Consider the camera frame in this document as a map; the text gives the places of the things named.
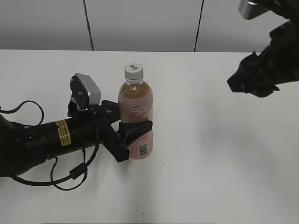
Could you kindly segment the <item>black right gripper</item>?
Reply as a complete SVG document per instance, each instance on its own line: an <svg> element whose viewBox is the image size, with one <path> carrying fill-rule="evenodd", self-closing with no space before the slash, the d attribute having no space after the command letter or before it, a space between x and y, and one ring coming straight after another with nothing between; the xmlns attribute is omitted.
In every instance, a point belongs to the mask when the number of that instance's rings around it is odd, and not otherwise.
<svg viewBox="0 0 299 224"><path fill-rule="evenodd" d="M279 91L279 84L299 80L299 48L282 50L267 47L261 54L252 52L239 63L237 71L227 80L232 92L265 98Z"/></svg>

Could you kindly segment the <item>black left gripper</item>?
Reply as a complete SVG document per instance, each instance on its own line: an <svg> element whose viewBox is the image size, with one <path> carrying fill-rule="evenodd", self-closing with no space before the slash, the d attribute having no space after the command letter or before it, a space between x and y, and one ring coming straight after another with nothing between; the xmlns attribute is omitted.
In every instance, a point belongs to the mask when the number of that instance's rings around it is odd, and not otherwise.
<svg viewBox="0 0 299 224"><path fill-rule="evenodd" d="M71 145L75 149L102 144L117 162L129 159L129 146L152 130L150 120L138 123L119 123L118 133L112 124L121 119L118 103L103 100L99 106L78 111L73 102L68 104L68 127Z"/></svg>

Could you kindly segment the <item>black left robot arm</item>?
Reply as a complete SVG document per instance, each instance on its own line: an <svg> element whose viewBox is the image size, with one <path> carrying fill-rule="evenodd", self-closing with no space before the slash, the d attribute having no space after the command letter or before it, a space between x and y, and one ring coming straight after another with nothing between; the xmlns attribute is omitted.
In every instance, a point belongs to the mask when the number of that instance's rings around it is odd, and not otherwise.
<svg viewBox="0 0 299 224"><path fill-rule="evenodd" d="M105 100L102 105L83 111L69 103L69 118L36 126L25 126L0 118L0 176L24 174L31 168L64 154L102 144L117 162L129 159L129 146L152 130L150 120L112 124L120 121L117 103Z"/></svg>

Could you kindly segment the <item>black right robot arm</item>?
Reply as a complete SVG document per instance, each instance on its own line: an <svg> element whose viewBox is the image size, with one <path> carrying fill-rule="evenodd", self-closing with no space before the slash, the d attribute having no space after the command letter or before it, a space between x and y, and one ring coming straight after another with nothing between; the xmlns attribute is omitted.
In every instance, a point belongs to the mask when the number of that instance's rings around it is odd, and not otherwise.
<svg viewBox="0 0 299 224"><path fill-rule="evenodd" d="M260 53L241 60L227 80L232 92L259 98L278 91L279 84L299 80L299 2L297 0L242 0L239 13L252 20L272 11L287 21L269 33L271 41Z"/></svg>

